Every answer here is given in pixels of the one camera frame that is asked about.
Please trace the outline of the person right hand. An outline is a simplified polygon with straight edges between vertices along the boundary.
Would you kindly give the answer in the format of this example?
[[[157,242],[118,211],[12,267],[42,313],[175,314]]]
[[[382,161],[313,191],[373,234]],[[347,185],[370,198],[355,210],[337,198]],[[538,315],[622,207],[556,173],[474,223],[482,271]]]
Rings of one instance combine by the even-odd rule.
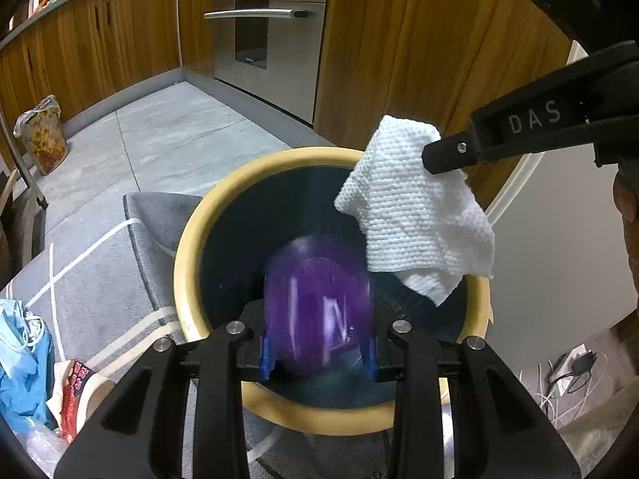
[[[613,200],[616,209],[622,215],[625,248],[633,287],[639,294],[639,222],[638,199],[631,187],[625,182],[622,173],[615,175]]]

